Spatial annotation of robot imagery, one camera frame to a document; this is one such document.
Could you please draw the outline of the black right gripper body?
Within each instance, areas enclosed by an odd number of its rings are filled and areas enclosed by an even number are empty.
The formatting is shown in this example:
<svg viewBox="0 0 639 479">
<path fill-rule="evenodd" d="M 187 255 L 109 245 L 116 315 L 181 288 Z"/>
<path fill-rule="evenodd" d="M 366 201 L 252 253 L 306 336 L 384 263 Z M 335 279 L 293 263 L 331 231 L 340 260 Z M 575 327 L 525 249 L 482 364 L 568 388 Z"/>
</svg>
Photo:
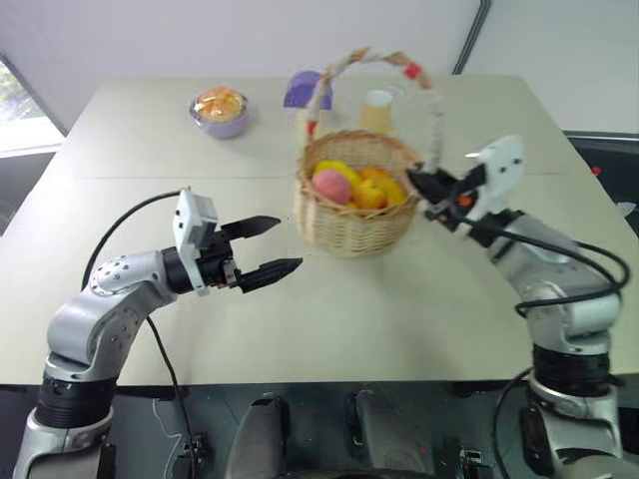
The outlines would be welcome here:
<svg viewBox="0 0 639 479">
<path fill-rule="evenodd" d="M 471 220 L 468 214 L 477 205 L 479 197 L 478 189 L 483 186 L 485 182 L 485 166 L 472 168 L 462 178 L 455 177 L 455 185 L 448 199 L 455 201 L 459 219 L 457 222 L 442 224 L 459 238 L 466 238 L 476 223 L 476 220 Z"/>
</svg>

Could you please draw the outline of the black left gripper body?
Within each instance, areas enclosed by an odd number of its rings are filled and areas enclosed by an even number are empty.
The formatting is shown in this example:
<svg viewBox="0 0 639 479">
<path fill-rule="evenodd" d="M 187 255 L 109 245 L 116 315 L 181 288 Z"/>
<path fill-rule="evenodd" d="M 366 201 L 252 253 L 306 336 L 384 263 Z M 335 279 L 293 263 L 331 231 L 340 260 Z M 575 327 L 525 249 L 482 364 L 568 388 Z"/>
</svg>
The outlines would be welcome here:
<svg viewBox="0 0 639 479">
<path fill-rule="evenodd" d="M 198 271 L 205 286 L 240 286 L 242 273 L 236 265 L 231 246 L 231 242 L 240 237 L 233 231 L 205 234 L 199 246 L 200 258 L 197 260 Z"/>
</svg>

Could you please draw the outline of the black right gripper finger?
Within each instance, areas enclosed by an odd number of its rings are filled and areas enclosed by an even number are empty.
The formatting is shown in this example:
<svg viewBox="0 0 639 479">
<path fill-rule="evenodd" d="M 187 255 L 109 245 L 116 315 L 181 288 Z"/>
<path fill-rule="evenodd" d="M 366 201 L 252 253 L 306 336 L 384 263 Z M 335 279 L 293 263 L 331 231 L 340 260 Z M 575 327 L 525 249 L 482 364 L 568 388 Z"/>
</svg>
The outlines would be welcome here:
<svg viewBox="0 0 639 479">
<path fill-rule="evenodd" d="M 459 213 L 454 200 L 445 199 L 426 208 L 424 216 L 429 221 L 440 223 L 457 222 Z"/>
<path fill-rule="evenodd" d="M 455 177 L 442 169 L 435 173 L 409 169 L 406 173 L 414 188 L 427 201 L 446 200 L 455 185 Z"/>
</svg>

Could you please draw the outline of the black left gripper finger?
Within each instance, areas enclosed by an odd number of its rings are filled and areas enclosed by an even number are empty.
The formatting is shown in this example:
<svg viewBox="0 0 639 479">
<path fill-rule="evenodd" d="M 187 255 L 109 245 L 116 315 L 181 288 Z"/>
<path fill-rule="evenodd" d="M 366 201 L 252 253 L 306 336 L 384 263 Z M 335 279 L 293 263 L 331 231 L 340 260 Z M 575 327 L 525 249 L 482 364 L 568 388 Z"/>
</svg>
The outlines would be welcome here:
<svg viewBox="0 0 639 479">
<path fill-rule="evenodd" d="M 221 238 L 224 242 L 249 239 L 264 234 L 280 223 L 281 220 L 275 217 L 253 216 L 221 226 Z"/>
<path fill-rule="evenodd" d="M 302 263 L 301 257 L 279 258 L 263 263 L 257 269 L 247 273 L 237 269 L 236 287 L 243 293 L 248 293 L 269 286 L 293 273 Z"/>
</svg>

